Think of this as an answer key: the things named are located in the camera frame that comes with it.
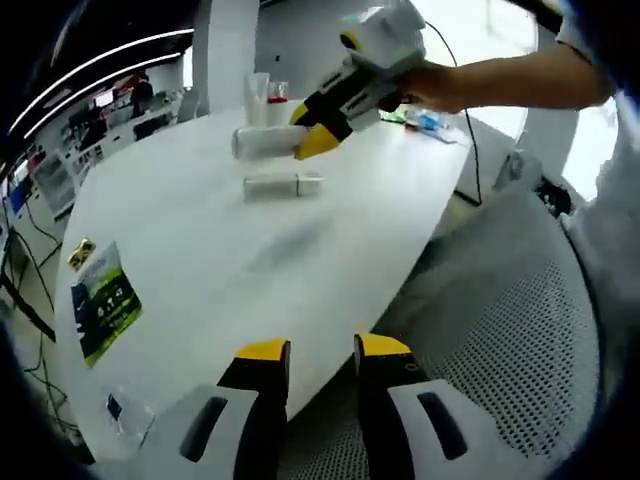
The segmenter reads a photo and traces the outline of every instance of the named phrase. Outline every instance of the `black cable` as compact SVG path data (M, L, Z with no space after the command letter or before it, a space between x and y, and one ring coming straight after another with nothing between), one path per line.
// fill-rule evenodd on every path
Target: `black cable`
M9 178L7 178L7 200L9 200L9 192L10 192L10 180ZM44 281L44 278L42 277L42 272L40 272L40 268L38 267L38 264L36 262L35 257L33 256L33 252L31 251L31 247L29 247L29 244L27 243L27 241L24 239L24 237L20 234L20 232L18 232L15 229L11 229L9 227L9 217L7 215L7 207L4 203L4 199L2 199L2 207L3 207L3 211L4 211L4 218L5 218L5 222L6 222L6 228L7 228L7 255L8 255L8 261L9 261L9 266L10 266L10 273L11 273L11 282L14 282L14 278L13 278L13 267L11 266L11 241L12 241L12 235L17 235L20 240L22 241L25 249L27 250L27 253L29 254L29 257L31 258L31 262L33 263L33 267L36 270L36 273L38 274L38 278L40 279L40 283L42 283L42 288L44 288L44 293L47 296L47 300L49 301L49 305L51 306L51 311L55 312L54 306L53 306L53 300L51 299L51 294L49 293L49 289L47 288L47 284ZM42 370L44 373L44 380L41 379L40 377L38 377L34 372L37 371L40 366L42 366ZM36 364L35 367L31 367L31 368L27 368L24 370L25 373L30 374L31 376L33 376L36 380L38 380L39 382L43 383L45 386L45 389L47 391L47 396L49 397L49 401L51 402L51 407L53 408L53 412L55 414L55 421L58 424L58 426L60 427L60 430L62 431L62 433L64 435L67 435L67 428L75 428L77 429L77 427L71 427L71 424L69 422L65 422L64 420L62 420L60 418L60 413L59 413L59 409L62 405L64 405L68 399L67 394L64 393L62 391L62 389L60 389L58 386L56 386L55 384L51 383L51 381L49 380L49 368L47 366L47 360L44 357L44 340L43 340L43 333L42 331L40 332L40 345L38 347L38 362ZM63 397L63 402L60 405L56 405L56 401L55 398L53 396L52 393L52 388L57 390Z
M10 230L11 233L17 235L20 240L22 241L23 246L25 247L25 249L27 250L27 253L29 254L29 257L31 259L31 262L33 263L33 268L35 268L36 273L38 274L38 278L40 279L40 283L42 283L42 288L44 288L44 293L47 296L47 300L49 301L49 305L51 306L51 311L55 312L54 306L53 306L53 300L51 299L51 294L49 293L49 289L47 288L47 284L44 281L44 278L42 277L42 272L40 272L40 268L38 267L38 264L36 263L36 259L33 256L33 252L31 251L31 247L29 247L29 244L27 243L27 241L24 239L24 237L22 236L22 234L20 232L18 232L15 229ZM49 400L51 401L51 407L53 408L53 411L55 413L56 419L58 421L58 424L60 426L60 429L62 430L63 434L67 434L67 430L63 425L63 420L60 418L60 414L58 412L58 408L56 407L56 401L53 397L53 393L51 392L51 388L52 386L55 387L55 385L53 385L53 383L51 383L51 381L49 380L49 368L47 366L47 360L46 358L44 358L44 355L42 356L42 371L44 373L44 381L43 383L45 384L46 390L47 390L47 395L49 396Z
M40 346L38 347L38 363L36 363L35 367L26 368L24 373L33 373L37 372L40 369L40 365L42 365L42 359L44 358L44 334L40 332Z
M451 59L453 60L453 64L457 67L458 60L456 60L456 56L451 51L449 44L440 33L440 30L438 30L435 26L433 26L433 24L427 22L426 20L424 23L426 23L429 26L429 28L431 28L434 32L438 34L438 36L440 37L440 40L442 40L442 43L444 43L444 46L447 47L449 55L451 55ZM478 191L478 204L482 205L482 192L480 191L480 157L478 155L478 142L476 141L476 136L473 133L473 127L471 126L471 117L469 117L469 111L466 108L464 109L464 116L467 119L467 125L469 126L469 134L471 135L471 140L473 141L473 150L475 153L475 163L476 163L476 189Z
M53 242L56 244L56 248L58 248L60 246L60 242L58 242L58 239L56 237L54 237L53 235L51 235L50 233L45 232L38 225L36 225L36 222L33 219L33 214L31 213L31 207L29 207L29 201L28 200L25 201L24 204L27 207L27 213L29 214L29 220L31 220L31 225L33 225L33 228L35 228L41 234L43 234L43 235L49 237L51 240L53 240Z
M6 182L7 182L7 196L6 201L9 202L9 177L6 178ZM11 263L11 238L10 238L10 232L11 232L11 227L9 226L9 215L7 215L7 205L5 203L5 199L2 199L2 210L4 211L4 223L5 223L5 228L7 229L7 246L6 246L6 250L7 250L7 261L9 263L9 276L11 278L11 283L13 283L15 285L15 279L13 278L13 264Z
M51 299L51 294L49 293L47 284L45 283L44 278L42 277L42 272L40 272L40 268L38 267L38 263L36 262L36 259L33 256L33 253L31 252L31 248L29 247L29 244L27 243L27 241L24 239L24 237L19 231L17 231L16 229L12 229L11 232L20 238L20 240L22 241L22 244L26 248L27 253L29 254L29 258L31 259L31 262L33 262L33 268L35 268L36 273L38 274L38 278L40 279L40 283L42 283L42 288L44 288L44 293L47 296L49 305L51 306L51 311L53 312L55 309L53 307L53 300Z

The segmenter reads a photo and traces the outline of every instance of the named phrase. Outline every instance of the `white table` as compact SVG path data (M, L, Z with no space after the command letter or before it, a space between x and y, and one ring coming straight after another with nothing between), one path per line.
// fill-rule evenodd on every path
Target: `white table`
M241 110L167 129L91 170L62 246L56 330L71 408L96 458L129 453L107 421L105 386L156 413L215 384L249 342L292 341L289 417L336 373L389 305L440 220L468 146L377 124L339 149L234 160ZM246 203L247 174L315 171L316 198ZM142 316L90 370L76 336L65 259L84 236L115 240Z

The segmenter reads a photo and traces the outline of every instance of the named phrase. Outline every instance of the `blue object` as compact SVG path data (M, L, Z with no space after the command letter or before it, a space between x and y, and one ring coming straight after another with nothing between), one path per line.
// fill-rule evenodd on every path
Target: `blue object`
M11 208L13 213L18 213L22 206L27 203L27 182L22 181L16 188L9 193L9 201L11 202Z

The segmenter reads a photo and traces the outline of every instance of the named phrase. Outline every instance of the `person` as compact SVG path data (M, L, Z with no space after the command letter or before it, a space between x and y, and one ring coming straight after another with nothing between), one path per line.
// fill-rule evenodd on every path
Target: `person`
M146 110L146 104L153 98L153 86L149 82L149 76L146 73L139 75L139 82L133 87L131 92L131 103L133 104L133 115L136 118L142 115Z
M640 325L640 128L635 95L640 74L629 68L640 42L625 22L633 2L593 6L572 0L557 44L516 58L414 70L399 79L405 94L427 107L457 113L483 106L580 110L616 95L618 140L597 180L596 198L566 222L592 290L601 326L604 393L619 381L628 345Z

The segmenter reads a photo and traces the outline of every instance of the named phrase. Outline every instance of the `white wall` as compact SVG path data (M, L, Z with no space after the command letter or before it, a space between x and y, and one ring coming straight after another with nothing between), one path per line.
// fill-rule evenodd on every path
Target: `white wall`
M182 88L182 62L165 63L146 70L153 92L168 92Z
M254 69L258 8L258 0L201 0L193 38L198 115L243 104L243 78Z
M340 65L345 49L343 17L386 2L380 0L290 0L260 11L256 71L289 82L291 98L304 98Z

